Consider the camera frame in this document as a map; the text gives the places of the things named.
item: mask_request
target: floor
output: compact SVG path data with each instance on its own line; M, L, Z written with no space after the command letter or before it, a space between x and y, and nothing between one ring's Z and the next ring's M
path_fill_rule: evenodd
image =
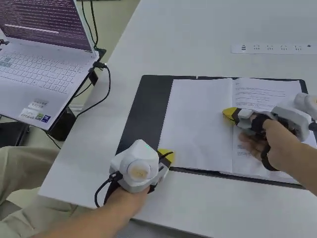
M95 17L99 33L98 47L107 49L107 53L102 59L102 62L107 62L110 58L139 1L140 0L94 1ZM77 4L82 14L80 1L78 1ZM88 1L84 2L84 8L88 22L92 26L92 15ZM90 92L91 88L83 93L80 97L73 100L71 105L83 105L86 102ZM6 120L8 119L2 118L1 122L5 122ZM47 138L43 131L34 127L31 128L29 138L27 139L25 145L45 148L55 147L55 145ZM38 189L20 190L13 193L8 198L8 200L20 207L25 207L32 201L37 192Z

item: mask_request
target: khaki pants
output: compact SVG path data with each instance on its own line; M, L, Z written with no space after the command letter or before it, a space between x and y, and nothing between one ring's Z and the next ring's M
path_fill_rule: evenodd
M0 206L14 191L42 185L58 151L30 147L0 149ZM1 238L27 238L89 211L87 208L37 196L32 203L0 222Z

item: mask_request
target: white paper sheet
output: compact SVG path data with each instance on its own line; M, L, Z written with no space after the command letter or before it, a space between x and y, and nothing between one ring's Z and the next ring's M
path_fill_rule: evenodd
M236 107L247 108L257 111L271 111L273 107L288 98L294 98L301 92L299 81L269 81L260 79L237 79L235 82L235 96L233 104ZM262 163L253 158L241 145L238 135L241 130L237 127L233 132L233 162L232 169L235 174L261 176L270 180L283 180L296 182L289 175L282 172L270 172ZM313 133L306 141L316 147Z
M232 172L232 79L174 80L159 148L175 151L175 167Z

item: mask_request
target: laptop sticker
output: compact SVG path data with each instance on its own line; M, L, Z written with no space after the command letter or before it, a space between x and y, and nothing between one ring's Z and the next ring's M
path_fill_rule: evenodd
M33 102L30 103L28 107L35 110L42 110L44 107L46 107L48 103L48 101L36 98Z
M38 113L38 115L36 116L35 120L42 120L43 117L44 117L44 114Z
M36 116L38 115L38 111L36 110L32 110L32 109L28 109L28 108L24 108L21 112L21 114L19 115L19 117L21 118L27 118L27 119L35 119Z
M43 118L42 118L42 122L45 122L45 123L48 123L48 121L50 120L50 116L48 116L48 115L45 115Z

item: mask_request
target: laptop keyboard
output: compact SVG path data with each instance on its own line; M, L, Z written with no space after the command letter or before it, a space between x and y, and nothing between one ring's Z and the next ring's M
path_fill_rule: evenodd
M76 76L82 72L82 66L69 64L64 60L48 60L13 53L0 56L0 77L59 93L70 92Z

